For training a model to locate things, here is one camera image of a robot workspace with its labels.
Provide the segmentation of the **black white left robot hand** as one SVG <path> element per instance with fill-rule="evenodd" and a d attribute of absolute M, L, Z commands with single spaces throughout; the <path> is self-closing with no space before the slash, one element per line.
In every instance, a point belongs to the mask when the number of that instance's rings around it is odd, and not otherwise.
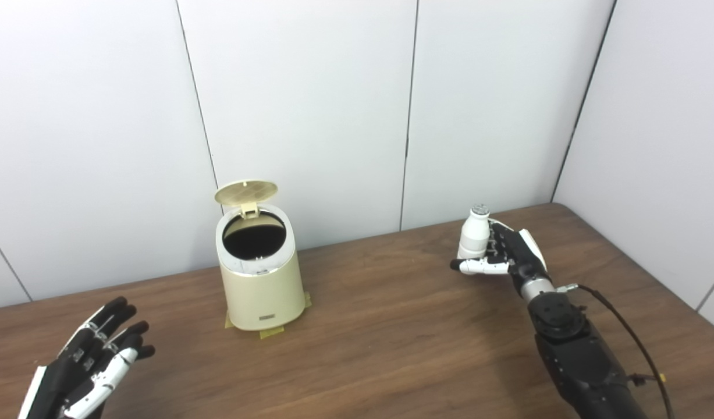
<path fill-rule="evenodd" d="M 18 418 L 100 418 L 108 397 L 139 360 L 155 354 L 145 345 L 147 321 L 118 328 L 137 313 L 119 296 L 75 329 L 47 365 L 38 366 Z"/>

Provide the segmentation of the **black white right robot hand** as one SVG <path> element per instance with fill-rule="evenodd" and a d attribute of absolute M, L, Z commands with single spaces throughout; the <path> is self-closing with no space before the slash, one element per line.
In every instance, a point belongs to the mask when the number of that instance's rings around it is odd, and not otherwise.
<path fill-rule="evenodd" d="M 551 283 L 545 258 L 528 230 L 513 230 L 490 219 L 487 248 L 479 257 L 450 261 L 450 269 L 464 274 L 508 275 L 517 294 L 528 283 L 546 279 Z"/>

